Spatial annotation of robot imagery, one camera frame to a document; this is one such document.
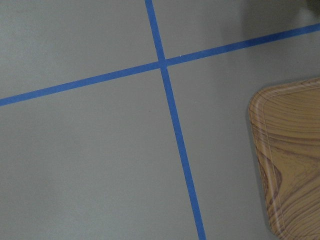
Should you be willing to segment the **wooden tray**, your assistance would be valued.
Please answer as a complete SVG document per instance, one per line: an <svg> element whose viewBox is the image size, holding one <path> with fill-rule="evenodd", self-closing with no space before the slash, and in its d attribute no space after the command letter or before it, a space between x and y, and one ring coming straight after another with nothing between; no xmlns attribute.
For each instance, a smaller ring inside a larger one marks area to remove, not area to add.
<svg viewBox="0 0 320 240"><path fill-rule="evenodd" d="M258 91L248 106L271 232L320 237L320 80Z"/></svg>

